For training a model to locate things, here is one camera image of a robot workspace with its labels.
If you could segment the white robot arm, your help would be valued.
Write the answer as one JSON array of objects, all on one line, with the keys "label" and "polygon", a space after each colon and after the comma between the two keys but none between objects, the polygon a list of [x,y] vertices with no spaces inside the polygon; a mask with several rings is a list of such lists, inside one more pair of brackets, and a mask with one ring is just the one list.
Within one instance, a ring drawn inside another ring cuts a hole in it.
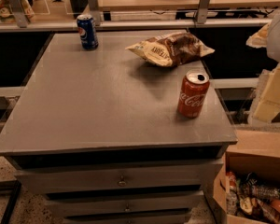
[{"label": "white robot arm", "polygon": [[271,123],[280,112],[280,11],[272,21],[250,36],[246,44],[251,48],[266,48],[267,56],[277,61],[271,72],[263,70],[250,107],[248,122],[262,126]]}]

